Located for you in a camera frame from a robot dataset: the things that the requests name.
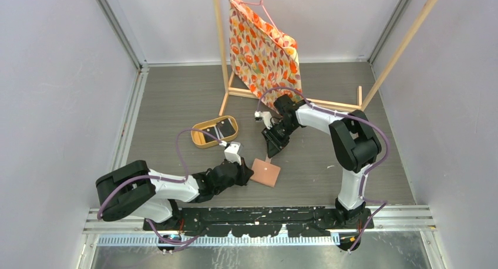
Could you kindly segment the pink blue card holder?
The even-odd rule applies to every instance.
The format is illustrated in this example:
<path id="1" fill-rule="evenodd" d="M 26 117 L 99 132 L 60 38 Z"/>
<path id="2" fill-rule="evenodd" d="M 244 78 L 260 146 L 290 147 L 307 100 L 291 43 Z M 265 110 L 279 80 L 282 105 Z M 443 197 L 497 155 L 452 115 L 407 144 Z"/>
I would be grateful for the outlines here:
<path id="1" fill-rule="evenodd" d="M 268 187 L 275 187 L 281 171 L 281 168 L 273 165 L 269 158 L 265 160 L 254 159 L 251 169 L 254 174 L 250 180 Z"/>

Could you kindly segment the yellow oval card tray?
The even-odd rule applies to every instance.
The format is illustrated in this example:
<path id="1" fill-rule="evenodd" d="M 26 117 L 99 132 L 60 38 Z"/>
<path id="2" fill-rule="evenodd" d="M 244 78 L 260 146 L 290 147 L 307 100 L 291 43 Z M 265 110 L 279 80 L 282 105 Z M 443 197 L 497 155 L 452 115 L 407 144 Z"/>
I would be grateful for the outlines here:
<path id="1" fill-rule="evenodd" d="M 238 136 L 238 123 L 232 116 L 220 116 L 194 125 L 190 134 L 199 149 L 207 149 L 218 145 L 214 137 L 225 142 L 233 141 Z"/>

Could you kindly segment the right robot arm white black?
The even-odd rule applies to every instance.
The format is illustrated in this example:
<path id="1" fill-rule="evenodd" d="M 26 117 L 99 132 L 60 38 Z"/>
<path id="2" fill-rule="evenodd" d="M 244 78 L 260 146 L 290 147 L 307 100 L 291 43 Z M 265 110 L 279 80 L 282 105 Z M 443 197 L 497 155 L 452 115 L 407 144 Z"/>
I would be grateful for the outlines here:
<path id="1" fill-rule="evenodd" d="M 278 97 L 274 106 L 280 115 L 276 121 L 272 120 L 270 112 L 254 113 L 255 119 L 265 124 L 262 134 L 267 144 L 267 156 L 272 158 L 281 152 L 299 127 L 309 126 L 330 136 L 335 157 L 342 167 L 341 189 L 335 200 L 335 220 L 343 228 L 352 227 L 365 211 L 362 191 L 366 171 L 382 151 L 364 112 L 341 113 L 305 100 L 295 102 L 288 95 Z"/>

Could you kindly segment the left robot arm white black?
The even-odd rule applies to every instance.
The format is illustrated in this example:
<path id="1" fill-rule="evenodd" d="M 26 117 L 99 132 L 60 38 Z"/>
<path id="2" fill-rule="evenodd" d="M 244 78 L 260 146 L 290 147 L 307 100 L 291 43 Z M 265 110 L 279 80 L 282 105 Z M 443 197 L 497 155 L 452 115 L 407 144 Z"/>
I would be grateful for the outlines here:
<path id="1" fill-rule="evenodd" d="M 245 186 L 254 172 L 244 160 L 224 160 L 213 169 L 187 177 L 164 174 L 136 160 L 96 180 L 98 220 L 137 216 L 174 230 L 180 222 L 176 202 L 204 203 L 233 186 Z"/>

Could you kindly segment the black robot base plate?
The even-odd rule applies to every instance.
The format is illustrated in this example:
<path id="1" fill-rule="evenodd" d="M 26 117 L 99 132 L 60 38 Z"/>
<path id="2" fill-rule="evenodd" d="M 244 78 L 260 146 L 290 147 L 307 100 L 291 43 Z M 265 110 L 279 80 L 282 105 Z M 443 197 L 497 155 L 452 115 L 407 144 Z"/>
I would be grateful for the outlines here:
<path id="1" fill-rule="evenodd" d="M 336 208 L 311 207 L 183 207 L 162 223 L 144 222 L 143 230 L 181 231 L 188 236 L 275 237 L 285 230 L 289 237 L 330 236 L 331 230 L 357 233 L 373 228 L 364 208 L 349 215 Z"/>

